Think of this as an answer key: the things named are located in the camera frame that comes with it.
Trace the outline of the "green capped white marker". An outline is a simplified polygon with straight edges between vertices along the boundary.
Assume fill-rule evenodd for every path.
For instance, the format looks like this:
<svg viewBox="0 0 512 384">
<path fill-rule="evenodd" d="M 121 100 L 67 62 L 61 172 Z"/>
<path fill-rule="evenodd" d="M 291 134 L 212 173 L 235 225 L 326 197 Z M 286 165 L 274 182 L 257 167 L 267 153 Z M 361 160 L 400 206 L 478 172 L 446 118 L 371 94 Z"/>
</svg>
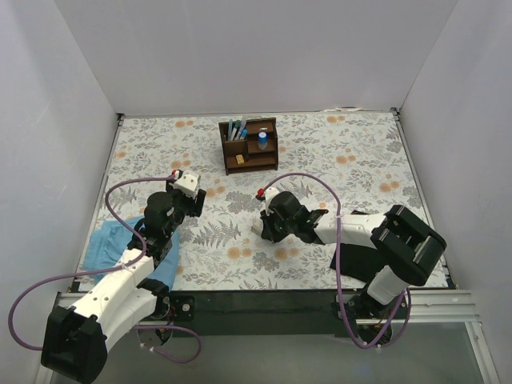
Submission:
<svg viewBox="0 0 512 384">
<path fill-rule="evenodd" d="M 231 140 L 235 140 L 235 138 L 237 137 L 240 126 L 241 120 L 237 120 L 232 131 Z"/>
</svg>

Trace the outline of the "grey blue glue stick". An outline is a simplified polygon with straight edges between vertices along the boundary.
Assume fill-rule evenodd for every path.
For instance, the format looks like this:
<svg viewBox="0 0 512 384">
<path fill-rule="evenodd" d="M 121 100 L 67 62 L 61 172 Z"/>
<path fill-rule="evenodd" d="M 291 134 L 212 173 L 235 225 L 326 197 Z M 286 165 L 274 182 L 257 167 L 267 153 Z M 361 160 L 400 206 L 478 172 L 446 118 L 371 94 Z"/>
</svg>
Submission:
<svg viewBox="0 0 512 384">
<path fill-rule="evenodd" d="M 258 133 L 258 148 L 260 150 L 265 150 L 268 146 L 268 136 L 266 132 Z"/>
</svg>

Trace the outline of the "brown wooden desk organizer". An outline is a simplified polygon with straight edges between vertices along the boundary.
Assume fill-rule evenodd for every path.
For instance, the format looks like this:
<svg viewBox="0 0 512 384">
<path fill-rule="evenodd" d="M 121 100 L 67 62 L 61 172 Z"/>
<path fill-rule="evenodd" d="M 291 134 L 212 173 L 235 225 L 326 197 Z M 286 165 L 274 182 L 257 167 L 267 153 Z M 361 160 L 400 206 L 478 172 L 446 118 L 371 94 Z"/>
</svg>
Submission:
<svg viewBox="0 0 512 384">
<path fill-rule="evenodd" d="M 218 124 L 222 144 L 222 154 L 227 175 L 244 172 L 277 170 L 278 132 L 276 118 L 257 118 L 246 121 L 247 136 L 244 140 L 227 141 L 228 122 Z M 258 148 L 258 133 L 266 132 L 268 146 L 265 150 Z M 237 164 L 235 157 L 241 155 L 244 164 Z"/>
</svg>

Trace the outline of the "small yellow eraser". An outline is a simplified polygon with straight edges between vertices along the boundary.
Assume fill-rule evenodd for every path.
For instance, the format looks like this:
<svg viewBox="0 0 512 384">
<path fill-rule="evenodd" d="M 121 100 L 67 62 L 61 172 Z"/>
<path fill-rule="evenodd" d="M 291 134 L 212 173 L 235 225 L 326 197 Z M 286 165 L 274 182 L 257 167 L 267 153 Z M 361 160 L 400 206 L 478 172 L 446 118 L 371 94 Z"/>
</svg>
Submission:
<svg viewBox="0 0 512 384">
<path fill-rule="evenodd" d="M 237 156 L 235 157 L 235 159 L 236 159 L 237 164 L 239 164 L 239 165 L 241 165 L 241 164 L 244 164 L 244 163 L 245 163 L 245 159 L 244 159 L 244 157 L 243 157 L 243 156 L 241 156 L 241 155 L 237 155 Z"/>
</svg>

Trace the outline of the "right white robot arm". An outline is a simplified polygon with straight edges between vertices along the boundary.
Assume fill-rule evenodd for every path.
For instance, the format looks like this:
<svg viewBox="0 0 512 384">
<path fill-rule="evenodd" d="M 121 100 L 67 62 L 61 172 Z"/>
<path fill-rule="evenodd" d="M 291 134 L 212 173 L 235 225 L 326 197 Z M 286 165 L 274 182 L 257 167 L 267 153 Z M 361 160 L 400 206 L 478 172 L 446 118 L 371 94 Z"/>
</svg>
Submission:
<svg viewBox="0 0 512 384">
<path fill-rule="evenodd" d="M 402 205 L 384 214 L 354 211 L 336 218 L 328 210 L 308 210 L 289 191 L 259 190 L 264 202 L 262 239 L 279 243 L 289 235 L 306 244 L 335 244 L 332 268 L 364 282 L 363 291 L 345 305 L 350 315 L 380 318 L 409 286 L 424 286 L 443 255 L 445 239 Z"/>
</svg>

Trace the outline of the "light blue pen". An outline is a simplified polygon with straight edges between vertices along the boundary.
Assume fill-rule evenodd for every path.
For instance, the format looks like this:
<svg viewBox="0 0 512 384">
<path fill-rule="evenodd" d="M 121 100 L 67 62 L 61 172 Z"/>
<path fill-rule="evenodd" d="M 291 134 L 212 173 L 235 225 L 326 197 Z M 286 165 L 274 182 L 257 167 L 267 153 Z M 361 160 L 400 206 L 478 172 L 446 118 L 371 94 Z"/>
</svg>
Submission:
<svg viewBox="0 0 512 384">
<path fill-rule="evenodd" d="M 227 136 L 226 136 L 226 140 L 227 141 L 231 141 L 234 137 L 234 135 L 236 134 L 236 122 L 234 122 L 232 119 L 229 120 L 229 123 L 228 123 L 228 131 L 227 131 Z"/>
</svg>

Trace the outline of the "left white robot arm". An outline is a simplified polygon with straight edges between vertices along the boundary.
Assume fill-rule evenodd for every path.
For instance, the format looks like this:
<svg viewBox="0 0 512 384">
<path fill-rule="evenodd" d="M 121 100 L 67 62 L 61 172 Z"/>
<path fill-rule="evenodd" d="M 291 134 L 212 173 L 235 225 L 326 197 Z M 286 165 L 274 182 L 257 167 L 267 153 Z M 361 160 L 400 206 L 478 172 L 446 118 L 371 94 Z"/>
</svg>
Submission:
<svg viewBox="0 0 512 384">
<path fill-rule="evenodd" d="M 170 288 L 151 274 L 172 248 L 172 236 L 187 217 L 199 217 L 206 192 L 172 187 L 147 199 L 113 272 L 68 307 L 52 309 L 41 364 L 79 383 L 92 383 L 111 348 L 141 320 L 171 321 Z"/>
</svg>

